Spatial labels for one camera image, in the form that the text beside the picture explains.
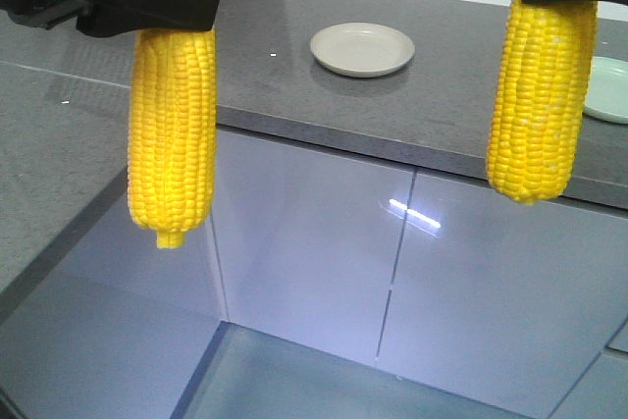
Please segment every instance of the white cabinet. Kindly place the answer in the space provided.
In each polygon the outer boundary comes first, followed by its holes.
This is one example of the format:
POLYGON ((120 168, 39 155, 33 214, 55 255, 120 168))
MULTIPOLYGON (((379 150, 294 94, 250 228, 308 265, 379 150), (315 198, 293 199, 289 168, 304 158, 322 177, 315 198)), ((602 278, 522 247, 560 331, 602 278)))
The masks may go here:
POLYGON ((168 419, 218 327, 205 230, 159 250, 122 197, 0 326, 29 419, 168 419))
POLYGON ((230 131, 218 149, 229 319, 372 365, 412 171, 230 131))
POLYGON ((422 174, 407 213, 378 366, 547 417, 625 320, 628 220, 422 174))
POLYGON ((628 356, 603 353, 551 419, 626 419, 628 356))
POLYGON ((624 329, 622 329, 615 339, 613 339, 610 346, 612 348, 616 348, 617 350, 628 352, 628 324, 624 326, 624 329))

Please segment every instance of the corn cob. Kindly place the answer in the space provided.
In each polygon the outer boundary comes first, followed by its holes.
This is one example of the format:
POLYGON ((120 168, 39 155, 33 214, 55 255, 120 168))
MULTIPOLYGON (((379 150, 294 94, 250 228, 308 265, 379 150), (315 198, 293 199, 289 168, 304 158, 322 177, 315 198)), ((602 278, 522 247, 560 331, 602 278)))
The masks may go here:
POLYGON ((157 246, 183 245, 207 217, 216 147, 214 30, 141 31, 135 44, 129 131, 129 207, 157 232, 157 246))
POLYGON ((559 196, 571 177, 595 46, 597 2, 512 0, 491 138, 489 183, 515 201, 559 196))

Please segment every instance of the light green plate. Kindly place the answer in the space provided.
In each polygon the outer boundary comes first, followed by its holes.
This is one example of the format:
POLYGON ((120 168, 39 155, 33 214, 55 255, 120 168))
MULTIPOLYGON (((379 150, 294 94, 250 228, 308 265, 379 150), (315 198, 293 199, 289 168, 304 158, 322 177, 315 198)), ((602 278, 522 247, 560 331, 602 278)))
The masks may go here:
POLYGON ((628 124, 628 63, 593 58, 585 113, 607 122, 628 124))

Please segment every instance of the gray countertop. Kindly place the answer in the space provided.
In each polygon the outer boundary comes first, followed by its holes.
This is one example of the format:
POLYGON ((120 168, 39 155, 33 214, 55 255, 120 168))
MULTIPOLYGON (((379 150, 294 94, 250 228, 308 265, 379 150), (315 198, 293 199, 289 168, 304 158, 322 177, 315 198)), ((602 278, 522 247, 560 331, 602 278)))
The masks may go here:
MULTIPOLYGON (((450 0, 222 0, 219 123, 483 179, 507 10, 450 0), (330 73, 310 37, 344 22, 404 31, 405 69, 330 73)), ((628 60, 628 24, 597 54, 628 60)), ((95 40, 0 15, 0 291, 126 165, 133 34, 95 40)), ((566 195, 628 209, 628 127, 585 119, 566 195)))
MULTIPOLYGON (((223 0, 220 122, 484 179, 506 16, 452 0, 223 0), (400 29, 415 58, 379 79, 328 72, 309 39, 345 22, 400 29)), ((626 38, 601 21, 596 54, 628 60, 626 38)), ((585 119, 565 195, 628 208, 628 127, 585 119)))

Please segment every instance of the small plate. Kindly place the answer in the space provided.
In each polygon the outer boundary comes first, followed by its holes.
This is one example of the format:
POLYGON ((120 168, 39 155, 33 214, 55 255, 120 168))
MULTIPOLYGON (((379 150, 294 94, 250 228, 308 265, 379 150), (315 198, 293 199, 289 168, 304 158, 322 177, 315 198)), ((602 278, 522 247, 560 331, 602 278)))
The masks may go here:
POLYGON ((628 63, 593 58, 585 113, 607 122, 628 124, 628 63))
POLYGON ((401 31, 375 24, 341 24, 320 30, 310 41, 327 69, 352 78, 393 73, 414 56, 414 43, 401 31))

